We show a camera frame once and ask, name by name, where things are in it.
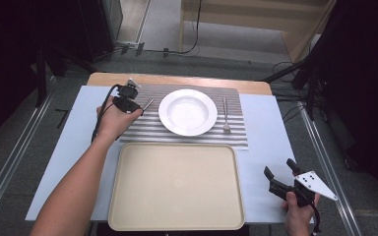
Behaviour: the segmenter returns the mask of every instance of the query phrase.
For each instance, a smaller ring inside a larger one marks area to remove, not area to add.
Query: hand
[[[138,109],[130,114],[124,113],[113,105],[112,101],[113,96],[110,96],[106,102],[105,112],[97,129],[97,136],[106,137],[114,141],[130,127],[134,120],[141,116],[143,110]],[[97,114],[101,112],[100,109],[101,107],[96,109]]]
[[[318,205],[320,195],[315,194],[314,205]],[[283,208],[287,209],[285,228],[290,236],[309,235],[309,221],[314,215],[311,206],[297,206],[297,198],[294,192],[286,194],[287,201],[283,203]]]

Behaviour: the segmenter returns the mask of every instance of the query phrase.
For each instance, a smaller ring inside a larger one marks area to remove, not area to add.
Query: tray
[[[234,230],[244,224],[229,146],[122,147],[108,223],[116,231]]]

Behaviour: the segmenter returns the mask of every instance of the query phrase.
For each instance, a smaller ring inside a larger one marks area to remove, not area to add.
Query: striped placemat
[[[201,91],[215,103],[218,110],[218,119],[210,131],[195,137],[185,137],[170,132],[162,125],[158,116],[158,107],[165,96],[179,89]],[[231,127],[231,134],[225,134],[222,129],[224,123],[222,99],[224,97],[227,99],[228,123]],[[121,142],[221,144],[230,145],[234,149],[248,149],[247,135],[237,89],[142,85],[135,101],[144,106],[150,98],[154,98],[154,102],[145,111],[144,115],[138,118],[121,136]]]

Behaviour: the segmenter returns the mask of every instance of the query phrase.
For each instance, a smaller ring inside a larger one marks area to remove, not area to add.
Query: wooden table edge
[[[129,78],[133,78],[139,84],[147,85],[189,85],[199,87],[215,87],[237,89],[239,93],[272,95],[269,84],[265,82],[235,81],[202,77],[177,77],[149,74],[114,74],[93,73],[88,79],[87,86],[111,87],[124,85]]]

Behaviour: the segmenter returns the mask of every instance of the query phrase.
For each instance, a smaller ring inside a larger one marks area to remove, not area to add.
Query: fork handle
[[[225,121],[227,121],[228,110],[227,110],[227,107],[226,107],[226,97],[224,97],[222,100],[223,100],[223,115],[225,116]]]

